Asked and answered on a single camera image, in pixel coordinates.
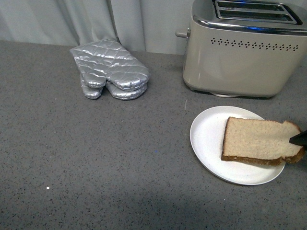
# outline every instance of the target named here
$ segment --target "bread crust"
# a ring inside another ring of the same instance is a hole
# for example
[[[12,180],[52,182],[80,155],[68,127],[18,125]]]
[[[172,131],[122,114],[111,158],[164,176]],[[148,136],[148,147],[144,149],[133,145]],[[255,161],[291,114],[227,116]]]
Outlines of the bread crust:
[[[293,124],[297,130],[299,132],[301,132],[301,129],[299,128],[299,126],[291,121],[286,121],[289,122],[291,124]],[[299,152],[291,157],[279,157],[277,159],[257,159],[257,158],[250,158],[250,157],[237,157],[237,156],[225,156],[224,155],[224,149],[226,148],[225,146],[225,137],[226,134],[228,132],[228,124],[229,124],[229,118],[227,120],[226,123],[226,127],[225,127],[225,132],[224,132],[224,139],[223,139],[223,151],[222,151],[222,155],[221,155],[221,160],[223,161],[237,161],[237,162],[243,162],[243,163],[252,163],[252,164],[261,164],[261,165],[271,165],[271,166],[277,166],[280,165],[283,161],[286,163],[297,163],[298,161],[300,161],[304,154],[305,154],[305,148],[302,146],[302,148],[299,150]]]

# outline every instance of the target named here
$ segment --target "oven mitt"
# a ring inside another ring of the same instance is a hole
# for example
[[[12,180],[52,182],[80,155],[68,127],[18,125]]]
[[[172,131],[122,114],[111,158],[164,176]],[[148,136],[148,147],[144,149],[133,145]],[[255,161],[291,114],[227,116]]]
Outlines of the oven mitt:
[[[129,100],[147,89],[148,69],[115,40],[101,40],[70,50],[80,72],[81,87],[90,99],[103,87],[117,99]]]

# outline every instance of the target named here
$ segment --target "toaster lever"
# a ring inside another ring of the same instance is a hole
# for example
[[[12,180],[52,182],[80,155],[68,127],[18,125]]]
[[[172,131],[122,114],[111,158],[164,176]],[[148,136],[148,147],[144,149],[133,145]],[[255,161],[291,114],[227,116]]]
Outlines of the toaster lever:
[[[175,32],[175,35],[177,37],[183,37],[183,38],[187,38],[188,37],[188,30],[185,29],[177,29]]]

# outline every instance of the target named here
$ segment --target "speckled countertop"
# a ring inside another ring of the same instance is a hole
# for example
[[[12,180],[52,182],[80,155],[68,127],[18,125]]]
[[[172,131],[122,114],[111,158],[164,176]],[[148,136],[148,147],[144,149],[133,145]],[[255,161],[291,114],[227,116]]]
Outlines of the speckled countertop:
[[[133,52],[151,73],[140,98],[84,97],[68,46],[0,42],[0,229],[307,229],[307,157],[257,186],[197,159],[202,111],[237,106],[307,129],[307,59],[270,99],[193,92],[183,57]]]

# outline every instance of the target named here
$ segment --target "toaster slot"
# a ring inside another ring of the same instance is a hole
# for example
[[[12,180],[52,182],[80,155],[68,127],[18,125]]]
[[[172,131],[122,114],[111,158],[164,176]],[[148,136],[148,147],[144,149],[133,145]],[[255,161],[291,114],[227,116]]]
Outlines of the toaster slot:
[[[290,8],[281,3],[216,0],[215,8],[221,19],[298,24]]]

